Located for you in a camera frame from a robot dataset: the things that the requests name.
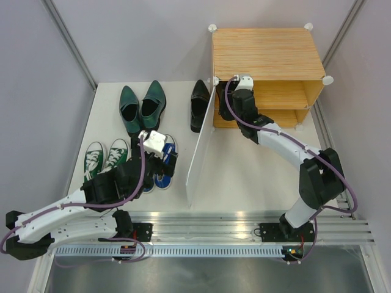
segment black mounting plate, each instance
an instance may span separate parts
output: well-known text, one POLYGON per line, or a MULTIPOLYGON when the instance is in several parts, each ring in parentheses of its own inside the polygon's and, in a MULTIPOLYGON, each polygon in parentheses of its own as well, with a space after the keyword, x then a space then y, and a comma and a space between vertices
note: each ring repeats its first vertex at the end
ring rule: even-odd
POLYGON ((150 242, 152 238, 151 223, 133 223, 133 237, 136 235, 136 240, 141 242, 150 242))
POLYGON ((288 238, 281 232, 280 223, 261 223, 259 224, 259 236, 262 238, 262 242, 301 242, 301 236, 303 235, 306 242, 313 242, 315 240, 315 231, 313 225, 310 222, 302 225, 300 229, 297 229, 288 238))

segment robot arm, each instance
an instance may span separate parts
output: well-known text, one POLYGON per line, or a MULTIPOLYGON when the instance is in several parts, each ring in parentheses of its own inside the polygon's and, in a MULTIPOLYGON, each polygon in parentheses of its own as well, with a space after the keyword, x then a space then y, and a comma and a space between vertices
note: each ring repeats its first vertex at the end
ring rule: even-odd
MULTIPOLYGON (((245 123, 258 126, 257 130, 237 121, 244 137, 256 144, 272 148, 299 170, 299 195, 297 202, 280 218, 280 230, 288 239, 290 235, 303 227, 312 216, 345 190, 344 184, 325 165, 310 153, 315 153, 335 167, 342 175, 338 154, 331 148, 320 150, 300 142, 283 131, 272 119, 258 113, 255 105, 254 83, 250 76, 242 75, 228 89, 228 102, 234 113, 245 123)), ((220 102, 220 114, 226 120, 234 117, 227 111, 224 99, 220 102)))
POLYGON ((168 163, 163 161, 165 135, 142 131, 139 137, 145 150, 144 179, 139 190, 136 187, 141 179, 141 149, 133 148, 130 160, 98 174, 71 195, 35 212, 7 213, 6 226, 10 230, 19 228, 14 237, 7 239, 6 252, 25 260, 69 242, 129 238, 134 229, 128 212, 118 210, 111 215, 102 212, 110 211, 112 204, 120 206, 132 193, 137 192, 134 199, 139 198, 144 188, 152 186, 155 174, 173 176, 177 161, 174 152, 169 154, 168 163), (85 206, 88 204, 93 204, 93 208, 85 206))

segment cabinet top panel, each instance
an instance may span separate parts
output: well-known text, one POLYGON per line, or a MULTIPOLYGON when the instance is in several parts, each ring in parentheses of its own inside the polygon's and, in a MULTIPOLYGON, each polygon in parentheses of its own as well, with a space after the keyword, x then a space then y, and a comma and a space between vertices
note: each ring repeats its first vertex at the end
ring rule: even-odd
POLYGON ((223 81, 244 73, 259 81, 319 80, 325 75, 304 28, 218 29, 213 33, 213 66, 223 81))

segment white wall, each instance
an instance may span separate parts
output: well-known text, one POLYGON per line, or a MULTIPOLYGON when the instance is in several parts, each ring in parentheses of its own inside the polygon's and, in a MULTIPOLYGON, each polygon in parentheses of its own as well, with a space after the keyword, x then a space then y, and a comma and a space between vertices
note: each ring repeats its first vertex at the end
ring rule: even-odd
POLYGON ((217 27, 314 25, 323 57, 353 0, 54 0, 92 75, 103 81, 193 81, 211 73, 217 27))
MULTIPOLYGON (((0 2, 0 235, 5 214, 67 192, 93 91, 39 0, 0 2)), ((35 261, 0 255, 1 292, 26 292, 35 261)))
POLYGON ((326 68, 320 101, 344 173, 391 273, 391 2, 367 1, 326 68))

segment wooden box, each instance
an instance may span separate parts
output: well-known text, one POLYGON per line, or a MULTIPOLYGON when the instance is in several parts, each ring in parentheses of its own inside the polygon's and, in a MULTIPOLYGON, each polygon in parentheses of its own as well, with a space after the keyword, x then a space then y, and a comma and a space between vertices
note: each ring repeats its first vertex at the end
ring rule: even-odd
MULTIPOLYGON (((213 76, 228 81, 235 74, 252 76, 259 112, 286 128, 304 120, 325 76, 307 29, 218 29, 213 33, 213 76)), ((214 126, 237 127, 218 112, 216 97, 214 126)))

